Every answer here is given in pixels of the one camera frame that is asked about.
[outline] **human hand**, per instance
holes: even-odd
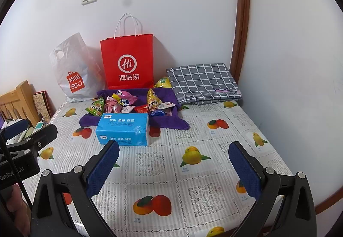
[[[14,224],[18,230],[27,237],[30,234],[30,219],[27,215],[27,205],[22,199],[18,184],[12,186],[12,196],[6,202],[8,211],[14,215]]]

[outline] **yellow snack package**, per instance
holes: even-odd
[[[156,109],[156,107],[162,103],[162,101],[158,98],[158,96],[151,88],[148,91],[146,102],[148,103],[149,110]]]
[[[157,81],[155,88],[171,88],[171,84],[168,77],[163,77]]]

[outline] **gray plaid fabric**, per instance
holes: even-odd
[[[208,104],[242,97],[224,63],[192,64],[166,70],[180,104]],[[218,90],[229,90],[218,93]]]

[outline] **shopping bag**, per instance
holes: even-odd
[[[125,15],[130,15],[134,24],[134,35],[121,36],[120,24]],[[107,86],[110,90],[127,88],[152,88],[153,35],[140,35],[130,13],[124,14],[116,27],[114,37],[100,41]],[[119,26],[119,37],[116,31]]]
[[[80,33],[63,41],[50,53],[58,85],[69,102],[91,100],[105,88],[102,71]]]

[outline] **metal screw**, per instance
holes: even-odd
[[[274,174],[274,172],[275,172],[275,170],[274,170],[273,168],[271,168],[271,167],[267,167],[267,168],[265,169],[265,171],[266,171],[268,174]]]
[[[73,170],[74,170],[75,173],[79,173],[79,172],[82,171],[82,166],[80,166],[80,165],[75,166]]]
[[[46,169],[42,172],[42,175],[47,176],[47,175],[49,175],[49,173],[50,173],[50,171],[48,169]]]
[[[305,175],[304,173],[302,173],[302,172],[299,172],[299,173],[298,173],[298,176],[299,176],[300,178],[302,178],[302,179],[305,179],[305,177],[306,177],[306,175]]]

